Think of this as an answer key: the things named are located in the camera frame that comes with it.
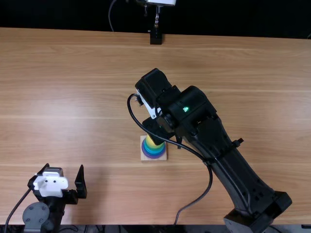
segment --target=cable clip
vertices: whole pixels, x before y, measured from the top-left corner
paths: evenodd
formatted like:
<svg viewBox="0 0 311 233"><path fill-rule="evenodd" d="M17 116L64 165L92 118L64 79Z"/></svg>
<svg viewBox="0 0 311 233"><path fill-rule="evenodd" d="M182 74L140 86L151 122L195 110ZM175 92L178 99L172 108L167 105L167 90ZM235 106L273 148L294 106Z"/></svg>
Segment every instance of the cable clip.
<svg viewBox="0 0 311 233"><path fill-rule="evenodd" d="M213 163L216 163L218 161L220 161L225 155L227 155L230 151L232 151L233 149L235 148L238 148L241 143L243 142L244 140L242 138L238 139L238 140L234 140L231 144L230 147L228 147L227 149L225 150L220 150L220 151L223 151L219 156L215 157L215 158L209 158L209 159L205 159L203 161L203 163L206 165L206 166L210 166L212 165Z"/></svg>

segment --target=wood grain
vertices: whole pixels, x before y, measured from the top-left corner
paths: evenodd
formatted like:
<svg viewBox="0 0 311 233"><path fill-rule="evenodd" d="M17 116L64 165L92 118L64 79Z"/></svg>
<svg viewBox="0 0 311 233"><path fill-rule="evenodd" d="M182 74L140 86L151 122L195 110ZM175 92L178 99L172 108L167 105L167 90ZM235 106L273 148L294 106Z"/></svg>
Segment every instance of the wood grain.
<svg viewBox="0 0 311 233"><path fill-rule="evenodd" d="M0 29L0 223L45 163L70 186L85 166L88 198L68 205L63 224L172 224L203 192L206 168L168 145L163 163L140 161L143 132L126 99L151 69L181 90L202 89L255 172L292 206L276 224L311 218L311 41ZM134 104L140 120L148 114ZM11 223L35 198L30 194ZM222 224L233 204L215 178L211 192L181 224Z"/></svg>

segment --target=black cable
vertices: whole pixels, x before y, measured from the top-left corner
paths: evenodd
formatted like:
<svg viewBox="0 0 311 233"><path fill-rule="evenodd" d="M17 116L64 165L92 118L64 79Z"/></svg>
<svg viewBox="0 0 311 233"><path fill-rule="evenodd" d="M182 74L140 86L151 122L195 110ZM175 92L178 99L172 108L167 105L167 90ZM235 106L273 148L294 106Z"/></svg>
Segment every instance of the black cable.
<svg viewBox="0 0 311 233"><path fill-rule="evenodd" d="M207 188L206 190L197 198L195 199L194 201L190 202L188 205L185 205L184 207L182 207L181 209L178 210L177 214L176 214L176 219L175 219L175 222L174 222L174 225L177 224L177 221L178 221L178 217L180 215L180 213L193 206L195 203L197 203L198 201L200 201L203 197L205 197L205 195L210 191L210 188L212 187L212 183L213 183L213 172L212 172L212 169L209 167L209 166L206 166L207 169L208 169L208 173L209 173L209 181L208 181L208 185L207 185Z"/></svg>
<svg viewBox="0 0 311 233"><path fill-rule="evenodd" d="M154 134L153 132L149 131L148 129L146 129L138 120L137 118L134 116L133 114L133 111L132 111L132 108L131 108L131 98L133 96L136 96L136 97L139 97L139 95L137 94L131 94L128 99L127 99L127 108L128 108L128 111L132 117L132 119L134 120L134 122L142 129L144 130L147 134L151 134L152 136L154 137L157 137L158 139L162 140L162 141L165 141L165 142L168 142L168 143L171 143L171 144L174 144L176 146L180 146L181 148L184 148L185 150L191 152L192 154L194 154L195 156L197 156L199 159L201 159L203 162L205 162L205 159L202 155L200 155L200 153L196 152L194 149L190 148L190 147L187 147L186 145L184 144L181 144L181 143L178 143L178 142L175 142L175 141L172 141L172 140L169 140L169 139L166 139L164 137L160 137L156 134Z"/></svg>
<svg viewBox="0 0 311 233"><path fill-rule="evenodd" d="M64 230L72 230L74 232L78 232L79 231L79 228L76 225L71 225L71 226L73 226L75 229L70 228L70 227L65 227L65 228L60 229L58 232L62 232Z"/></svg>
<svg viewBox="0 0 311 233"><path fill-rule="evenodd" d="M9 221L12 217L12 215L14 214L15 210L19 207L19 205L23 202L23 200L27 197L27 195L30 193L31 188L29 188L26 193L21 197L21 199L18 201L18 203L14 206L13 210L11 211L11 213L9 214L6 222L5 222L5 227L4 227L4 233L7 232L8 229L8 225L9 225Z"/></svg>
<svg viewBox="0 0 311 233"><path fill-rule="evenodd" d="M97 225L95 225L95 227L97 228L97 230L98 230L98 232L100 233L100 232L102 232L101 230L99 230L99 228L98 228L98 226Z"/></svg>
<svg viewBox="0 0 311 233"><path fill-rule="evenodd" d="M282 233L278 228L274 227L274 226L268 226L270 228L272 228L273 230L277 231L278 233Z"/></svg>
<svg viewBox="0 0 311 233"><path fill-rule="evenodd" d="M109 10L108 10L108 21L109 21L109 25L110 25L111 31L113 31L113 32L114 32L114 30L113 30L113 27L112 27L112 24L111 24L111 20L110 20L110 13L111 13L111 9L113 7L113 4L115 4L116 1L117 0L112 0L111 4L109 6Z"/></svg>
<svg viewBox="0 0 311 233"><path fill-rule="evenodd" d="M137 95L137 94L131 94L131 95L128 97L128 99L127 99L127 108L128 108L128 111L129 111L129 113L130 113L132 119L134 120L134 122L135 122L142 130L144 130L144 131L145 131L146 133L148 133L148 134L151 134L151 135L154 136L154 137L159 138L160 140L166 141L166 142L171 143L171 144L174 144L174 145L176 145L176 146L180 146L180 147L186 149L187 151L193 153L195 156L197 156L199 159L201 159L201 160L203 161L203 163L206 165L206 167L207 167L207 169L208 169L208 173L209 173L209 182L208 182L208 185L207 185L206 190L205 190L197 199L195 199L194 201L190 202L188 205L185 205L184 207L182 207L181 209L178 210L177 215L176 215L176 219L175 219L175 223L174 223L174 225L176 225L180 213L181 213L183 210L185 210L185 209L187 209L187 208L193 206L195 203L197 203L198 201L200 201L200 200L210 191L210 188L212 187L212 183L213 183L213 172L212 172L212 169L210 168L210 166L205 162L204 157L203 157L202 155L200 155L198 152L196 152L195 150L193 150L193 149L191 149L190 147L187 147L186 145L183 145L183 144L181 144L181 143L177 143L177 142L175 142L175 141L172 141L172 140L169 140L169 139L160 137L160 136L154 134L153 132L147 130L147 129L137 120L137 118L136 118L136 117L134 116L134 114L133 114L133 111L132 111L132 108L131 108L131 98L132 98L133 96L136 96L137 98L139 98L139 95Z"/></svg>

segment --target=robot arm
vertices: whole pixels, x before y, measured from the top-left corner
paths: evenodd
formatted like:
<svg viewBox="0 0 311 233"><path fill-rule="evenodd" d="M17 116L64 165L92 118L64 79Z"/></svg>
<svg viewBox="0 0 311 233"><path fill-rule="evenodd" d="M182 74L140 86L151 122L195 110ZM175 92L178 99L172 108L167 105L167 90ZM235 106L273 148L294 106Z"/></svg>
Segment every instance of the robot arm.
<svg viewBox="0 0 311 233"><path fill-rule="evenodd" d="M187 140L226 188L235 206L224 218L231 232L262 233L292 204L286 192L274 191L252 170L237 150L243 140L230 140L215 108L197 87L180 92L158 69L143 76L135 87L143 100L140 103L151 113L143 125L161 137ZM156 144L162 142L151 138Z"/></svg>
<svg viewBox="0 0 311 233"><path fill-rule="evenodd" d="M23 213L25 233L57 233L66 204L78 204L87 196L84 168L80 166L75 180L76 190L66 190L68 181L60 167L46 164L28 181L39 202L29 205Z"/></svg>

